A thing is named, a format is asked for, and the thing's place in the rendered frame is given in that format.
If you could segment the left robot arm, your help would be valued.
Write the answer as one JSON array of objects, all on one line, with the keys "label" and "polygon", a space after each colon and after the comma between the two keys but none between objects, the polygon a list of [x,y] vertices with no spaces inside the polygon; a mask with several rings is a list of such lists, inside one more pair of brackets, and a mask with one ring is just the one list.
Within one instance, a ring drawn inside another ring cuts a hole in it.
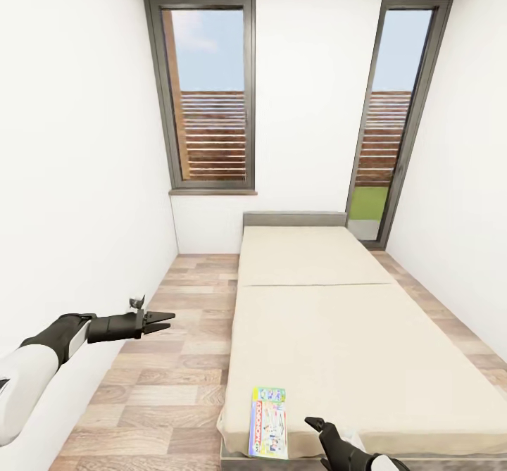
[{"label": "left robot arm", "polygon": [[74,353],[101,341],[141,339],[171,327],[175,313],[147,311],[144,293],[133,291],[125,314],[98,318],[93,313],[67,313],[0,360],[0,447],[20,435],[51,379]]}]

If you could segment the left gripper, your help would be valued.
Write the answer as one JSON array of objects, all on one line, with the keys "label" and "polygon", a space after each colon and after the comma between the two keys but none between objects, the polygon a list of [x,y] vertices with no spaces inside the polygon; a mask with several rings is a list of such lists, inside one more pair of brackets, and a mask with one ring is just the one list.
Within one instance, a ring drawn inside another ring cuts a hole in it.
[{"label": "left gripper", "polygon": [[160,311],[137,310],[137,313],[121,314],[109,317],[106,341],[123,339],[141,339],[141,334],[147,335],[171,327],[165,320],[175,318],[175,313],[161,313]]}]

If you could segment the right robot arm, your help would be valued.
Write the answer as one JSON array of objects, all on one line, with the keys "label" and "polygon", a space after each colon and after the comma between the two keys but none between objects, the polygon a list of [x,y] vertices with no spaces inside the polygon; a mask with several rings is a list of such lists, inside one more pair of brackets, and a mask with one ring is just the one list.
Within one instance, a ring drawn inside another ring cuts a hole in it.
[{"label": "right robot arm", "polygon": [[341,438],[336,426],[323,418],[306,417],[305,421],[320,432],[319,439],[327,456],[321,463],[328,471],[409,471],[396,458],[380,453],[367,454],[355,428],[344,430]]}]

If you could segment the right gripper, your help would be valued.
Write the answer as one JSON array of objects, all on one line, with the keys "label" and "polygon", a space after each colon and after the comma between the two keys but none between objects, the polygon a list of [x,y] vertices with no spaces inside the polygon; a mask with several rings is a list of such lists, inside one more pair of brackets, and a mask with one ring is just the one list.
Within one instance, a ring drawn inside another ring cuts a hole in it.
[{"label": "right gripper", "polygon": [[321,459],[321,463],[328,471],[351,471],[351,457],[355,453],[356,446],[345,442],[331,422],[325,422],[323,418],[306,417],[305,421],[316,431],[320,432],[319,439],[327,456]]}]

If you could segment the board game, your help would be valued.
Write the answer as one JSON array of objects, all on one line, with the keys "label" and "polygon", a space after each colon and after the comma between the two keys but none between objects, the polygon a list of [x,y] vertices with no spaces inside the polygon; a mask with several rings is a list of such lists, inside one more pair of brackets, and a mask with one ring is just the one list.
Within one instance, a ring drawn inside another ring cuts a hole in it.
[{"label": "board game", "polygon": [[286,414],[285,389],[253,387],[250,458],[287,461]]}]

